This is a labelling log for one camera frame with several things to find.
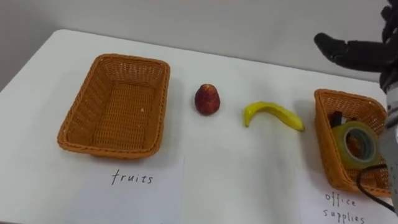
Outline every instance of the black cable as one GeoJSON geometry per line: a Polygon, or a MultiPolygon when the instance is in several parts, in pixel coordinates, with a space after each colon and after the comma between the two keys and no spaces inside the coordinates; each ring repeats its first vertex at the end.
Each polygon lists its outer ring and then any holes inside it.
{"type": "Polygon", "coordinates": [[[365,173],[367,173],[367,172],[369,172],[369,171],[372,171],[372,170],[376,170],[376,169],[387,169],[387,165],[385,165],[385,164],[380,164],[380,165],[376,165],[376,166],[369,166],[369,167],[367,167],[367,168],[361,170],[361,171],[358,173],[358,176],[356,177],[356,185],[357,185],[358,189],[359,189],[363,194],[365,194],[365,195],[368,196],[370,199],[374,200],[375,202],[379,203],[380,205],[382,205],[382,206],[388,208],[389,210],[391,210],[392,212],[395,213],[396,210],[394,209],[394,206],[392,206],[392,205],[388,204],[387,202],[385,202],[385,201],[383,201],[383,200],[377,198],[376,196],[370,194],[370,193],[367,192],[367,191],[362,187],[362,185],[361,185],[362,176],[363,176],[365,173]]]}

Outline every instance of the packing tape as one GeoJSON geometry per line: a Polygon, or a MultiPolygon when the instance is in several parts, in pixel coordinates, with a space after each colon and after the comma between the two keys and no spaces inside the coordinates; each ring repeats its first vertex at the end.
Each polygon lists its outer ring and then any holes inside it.
{"type": "Polygon", "coordinates": [[[364,123],[349,121],[332,129],[341,162],[347,169],[364,169],[380,162],[376,133],[364,123]],[[357,139],[360,155],[354,156],[347,146],[347,135],[357,139]]]}

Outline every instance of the white paper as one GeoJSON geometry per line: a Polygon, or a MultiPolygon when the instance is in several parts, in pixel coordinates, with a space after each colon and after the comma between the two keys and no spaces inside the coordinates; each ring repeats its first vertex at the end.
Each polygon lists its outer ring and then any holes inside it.
{"type": "Polygon", "coordinates": [[[360,194],[330,187],[321,173],[296,170],[301,224],[397,223],[395,213],[360,194]]]}
{"type": "Polygon", "coordinates": [[[89,170],[58,223],[179,224],[183,159],[166,166],[160,160],[111,161],[89,170]]]}

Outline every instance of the empty wicker basket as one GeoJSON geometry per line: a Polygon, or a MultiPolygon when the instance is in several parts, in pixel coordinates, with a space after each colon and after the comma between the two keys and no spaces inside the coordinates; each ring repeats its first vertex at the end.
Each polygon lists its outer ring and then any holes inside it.
{"type": "MultiPolygon", "coordinates": [[[[317,90],[315,103],[315,127],[328,181],[336,189],[359,192],[355,183],[359,171],[343,167],[328,117],[334,111],[341,111],[344,117],[357,118],[380,135],[384,129],[387,113],[380,103],[372,98],[341,91],[317,90]]],[[[373,195],[390,196],[388,173],[385,169],[366,174],[362,183],[363,187],[373,195]]]]}
{"type": "Polygon", "coordinates": [[[60,128],[60,147],[117,159],[155,154],[162,142],[169,78],[163,61],[100,55],[60,128]]]}

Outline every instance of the white table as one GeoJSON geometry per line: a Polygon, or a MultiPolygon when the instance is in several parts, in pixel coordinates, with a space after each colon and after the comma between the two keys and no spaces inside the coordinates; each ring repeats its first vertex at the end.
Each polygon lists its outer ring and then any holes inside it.
{"type": "Polygon", "coordinates": [[[300,223],[294,169],[323,172],[313,92],[329,88],[382,104],[386,99],[377,83],[59,30],[0,93],[0,221],[45,223],[79,191],[83,170],[118,163],[63,151],[55,140],[92,61],[103,53],[158,58],[171,66],[159,153],[185,157],[182,223],[300,223]],[[202,83],[220,93],[214,116],[193,108],[202,83]],[[244,128],[242,109],[259,100],[296,112],[306,131],[265,113],[244,128]]]}

